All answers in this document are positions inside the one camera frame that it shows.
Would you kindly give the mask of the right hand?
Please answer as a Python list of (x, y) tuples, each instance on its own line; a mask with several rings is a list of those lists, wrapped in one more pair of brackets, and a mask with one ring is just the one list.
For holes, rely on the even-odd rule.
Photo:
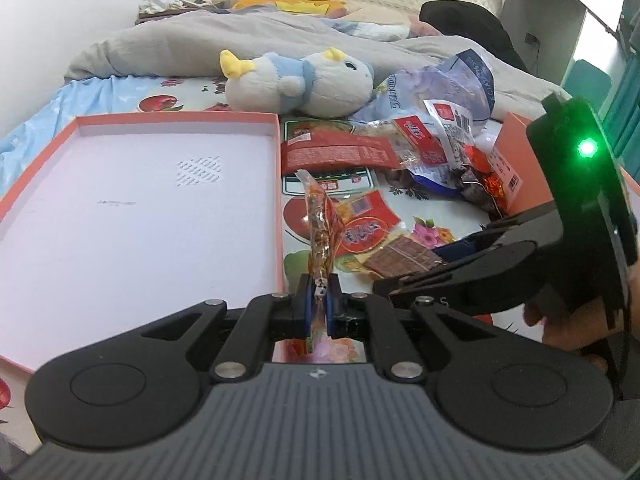
[(544, 326), (542, 342), (553, 348), (576, 353), (590, 344), (620, 333), (624, 328), (624, 315), (618, 311), (615, 323), (608, 326), (603, 300), (597, 298), (578, 308), (567, 318), (550, 321), (540, 310), (539, 304), (529, 302), (524, 307), (527, 326)]

